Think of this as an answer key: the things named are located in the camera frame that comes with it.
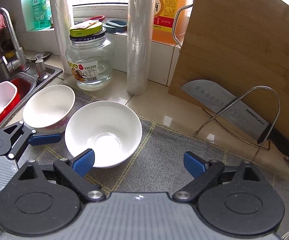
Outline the white floral bowl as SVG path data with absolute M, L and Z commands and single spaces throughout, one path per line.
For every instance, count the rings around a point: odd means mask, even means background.
M 76 95 L 66 85 L 52 85 L 34 94 L 23 109 L 25 124 L 41 133 L 63 133 L 73 114 Z

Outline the plain white bowl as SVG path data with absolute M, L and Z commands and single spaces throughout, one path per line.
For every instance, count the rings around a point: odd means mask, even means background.
M 88 148 L 95 152 L 95 168 L 111 168 L 131 157 L 142 139 L 136 113 L 114 101 L 89 103 L 76 111 L 65 129 L 65 144 L 73 157 Z

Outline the steel kitchen cleaver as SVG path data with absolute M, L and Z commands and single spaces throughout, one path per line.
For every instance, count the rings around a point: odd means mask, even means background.
M 277 113 L 271 123 L 242 101 L 247 95 L 259 89 L 270 91 L 277 99 Z M 215 114 L 202 124 L 194 135 L 197 135 L 209 122 L 220 116 L 255 139 L 258 149 L 261 149 L 265 141 L 269 140 L 283 155 L 289 158 L 289 140 L 275 128 L 281 111 L 281 102 L 278 94 L 272 88 L 255 86 L 242 96 L 236 97 L 216 82 L 199 79 L 184 84 L 181 90 Z

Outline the red white sink basin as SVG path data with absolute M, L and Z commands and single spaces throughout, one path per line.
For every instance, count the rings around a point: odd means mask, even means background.
M 0 123 L 35 86 L 35 81 L 21 76 L 0 83 Z

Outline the stainless steel sink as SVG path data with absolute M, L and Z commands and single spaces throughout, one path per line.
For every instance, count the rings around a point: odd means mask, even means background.
M 20 102 L 10 111 L 10 113 L 0 121 L 0 128 L 7 126 L 11 119 L 24 107 L 27 101 L 38 91 L 46 87 L 50 82 L 63 73 L 58 67 L 45 64 L 48 77 L 44 81 L 38 80 L 38 72 L 34 63 L 25 72 L 18 70 L 10 72 L 5 64 L 5 58 L 0 58 L 0 83 L 3 81 L 14 82 L 20 94 Z

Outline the chrome sink faucet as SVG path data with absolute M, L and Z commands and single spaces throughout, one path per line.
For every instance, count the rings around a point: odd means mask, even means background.
M 4 22 L 9 31 L 10 39 L 14 46 L 16 56 L 16 59 L 6 63 L 6 67 L 10 73 L 13 71 L 25 72 L 29 70 L 30 65 L 27 63 L 23 48 L 18 42 L 12 21 L 10 19 L 10 14 L 7 9 L 0 7 L 0 15 L 2 15 L 4 18 Z

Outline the glass jar green lid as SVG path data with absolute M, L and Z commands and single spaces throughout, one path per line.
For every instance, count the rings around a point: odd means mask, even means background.
M 70 28 L 66 60 L 83 90 L 97 90 L 112 77 L 114 47 L 106 28 L 98 20 L 87 20 Z

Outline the short plastic wrap roll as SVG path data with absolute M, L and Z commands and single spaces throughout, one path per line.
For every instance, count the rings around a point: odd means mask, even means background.
M 50 0 L 55 38 L 64 73 L 72 75 L 65 53 L 70 45 L 70 28 L 74 25 L 73 8 L 70 0 Z

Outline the bamboo cutting board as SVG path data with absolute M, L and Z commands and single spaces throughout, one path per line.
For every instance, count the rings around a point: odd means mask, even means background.
M 262 117 L 279 118 L 289 140 L 289 5 L 282 0 L 195 0 L 169 93 L 186 101 L 185 83 L 208 79 L 239 96 Z

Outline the green detergent bottle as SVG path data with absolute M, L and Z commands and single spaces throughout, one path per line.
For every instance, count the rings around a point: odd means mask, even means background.
M 33 9 L 34 28 L 36 30 L 51 26 L 50 0 L 31 0 Z

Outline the orange oil jug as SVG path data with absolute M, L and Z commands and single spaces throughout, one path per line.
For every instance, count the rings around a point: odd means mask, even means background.
M 155 0 L 152 40 L 175 45 L 172 27 L 177 11 L 187 5 L 187 0 Z

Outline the tall plastic wrap roll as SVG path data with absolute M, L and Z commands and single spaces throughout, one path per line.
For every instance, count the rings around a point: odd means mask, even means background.
M 127 91 L 147 90 L 155 0 L 129 0 L 127 26 Z

